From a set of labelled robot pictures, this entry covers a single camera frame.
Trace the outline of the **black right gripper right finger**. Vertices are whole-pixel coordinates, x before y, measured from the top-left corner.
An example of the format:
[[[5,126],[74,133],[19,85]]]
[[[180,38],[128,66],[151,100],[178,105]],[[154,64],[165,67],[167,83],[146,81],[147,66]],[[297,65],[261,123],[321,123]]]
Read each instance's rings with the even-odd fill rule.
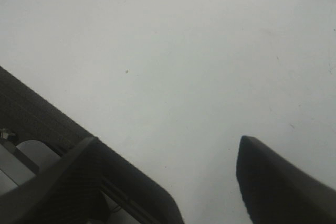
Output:
[[[335,223],[335,190],[242,136],[236,177],[252,223]]]

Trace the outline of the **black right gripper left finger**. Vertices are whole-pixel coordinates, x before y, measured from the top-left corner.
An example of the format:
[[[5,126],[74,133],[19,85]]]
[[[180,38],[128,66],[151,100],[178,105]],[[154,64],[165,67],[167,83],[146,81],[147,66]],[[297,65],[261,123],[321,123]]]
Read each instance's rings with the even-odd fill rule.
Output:
[[[101,184],[101,142],[82,140],[53,166],[1,196],[1,223],[86,223]]]

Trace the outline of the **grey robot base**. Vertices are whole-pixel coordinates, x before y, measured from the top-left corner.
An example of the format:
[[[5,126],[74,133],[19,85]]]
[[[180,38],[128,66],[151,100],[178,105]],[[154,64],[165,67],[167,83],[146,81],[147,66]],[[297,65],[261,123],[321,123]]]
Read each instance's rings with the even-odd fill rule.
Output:
[[[14,145],[16,134],[1,129],[1,195],[7,193],[60,160],[55,149],[37,140]],[[122,211],[107,195],[100,193],[97,207],[86,223],[112,223],[112,214]]]

